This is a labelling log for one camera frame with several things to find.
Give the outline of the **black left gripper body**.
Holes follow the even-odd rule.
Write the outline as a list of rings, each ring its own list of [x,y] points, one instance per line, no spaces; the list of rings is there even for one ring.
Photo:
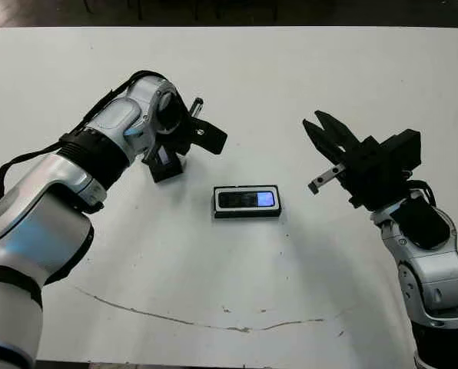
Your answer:
[[[195,98],[191,108],[187,109],[181,98],[172,98],[158,109],[158,121],[161,124],[156,133],[156,141],[174,151],[181,142],[194,143],[198,131],[202,130],[201,120],[197,117],[203,107],[203,99]]]

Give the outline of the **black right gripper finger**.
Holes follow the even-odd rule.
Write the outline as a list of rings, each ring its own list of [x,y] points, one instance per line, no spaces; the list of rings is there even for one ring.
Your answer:
[[[314,147],[331,163],[339,164],[344,150],[326,136],[323,127],[320,128],[306,119],[303,120],[303,126]]]
[[[360,141],[350,129],[334,116],[324,111],[315,111],[314,114],[321,123],[326,136],[336,146],[343,150],[351,150],[360,145]]]

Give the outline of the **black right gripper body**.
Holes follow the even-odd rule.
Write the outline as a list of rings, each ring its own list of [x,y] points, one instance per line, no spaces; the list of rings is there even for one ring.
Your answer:
[[[408,137],[392,136],[379,143],[370,136],[359,146],[344,150],[340,163],[318,175],[308,188],[317,194],[336,179],[350,194],[354,208],[376,211],[408,195],[407,173]]]

